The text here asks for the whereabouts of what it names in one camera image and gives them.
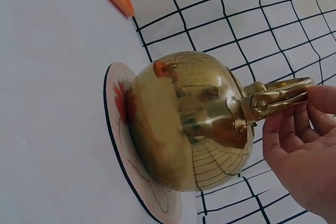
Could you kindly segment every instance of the kettle handle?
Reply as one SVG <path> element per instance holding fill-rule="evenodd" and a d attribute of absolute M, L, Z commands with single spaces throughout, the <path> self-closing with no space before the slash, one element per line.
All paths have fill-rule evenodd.
<path fill-rule="evenodd" d="M 314 85 L 309 77 L 246 86 L 246 97 L 240 104 L 247 124 L 254 124 L 266 117 L 308 102 L 307 88 Z"/>

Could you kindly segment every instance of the gold teapot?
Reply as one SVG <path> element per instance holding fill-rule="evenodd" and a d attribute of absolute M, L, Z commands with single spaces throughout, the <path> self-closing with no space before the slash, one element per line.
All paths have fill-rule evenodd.
<path fill-rule="evenodd" d="M 177 52 L 152 62 L 132 81 L 136 99 L 126 102 L 126 111 L 136 120 L 130 133 L 143 165 L 163 186 L 207 190 L 241 171 L 256 122 L 307 102 L 310 85 L 311 78 L 300 78 L 242 87 L 212 56 Z"/>

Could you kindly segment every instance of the grid pattern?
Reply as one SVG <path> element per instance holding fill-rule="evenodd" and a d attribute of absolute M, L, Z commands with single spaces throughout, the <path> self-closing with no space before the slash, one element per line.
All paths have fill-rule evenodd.
<path fill-rule="evenodd" d="M 243 85 L 313 77 L 336 85 L 336 0 L 132 0 L 136 32 L 149 61 L 206 52 Z M 261 153 L 256 127 L 245 168 L 197 195 L 199 223 L 325 223 L 300 208 Z"/>

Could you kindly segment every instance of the red flower design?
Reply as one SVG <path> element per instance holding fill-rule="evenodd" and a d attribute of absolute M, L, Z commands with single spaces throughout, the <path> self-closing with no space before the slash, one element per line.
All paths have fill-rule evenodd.
<path fill-rule="evenodd" d="M 115 105 L 117 106 L 118 112 L 120 114 L 120 119 L 124 125 L 133 124 L 135 121 L 135 113 L 137 104 L 136 96 L 133 94 L 132 88 L 126 90 L 124 83 L 118 81 L 118 87 L 113 83 L 113 90 L 117 95 L 114 97 Z"/>

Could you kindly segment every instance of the white surface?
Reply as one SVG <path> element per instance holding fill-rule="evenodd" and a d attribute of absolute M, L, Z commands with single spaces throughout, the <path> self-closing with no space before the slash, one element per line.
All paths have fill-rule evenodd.
<path fill-rule="evenodd" d="M 0 0 L 0 223 L 150 224 L 110 142 L 103 79 L 148 58 L 108 0 Z"/>

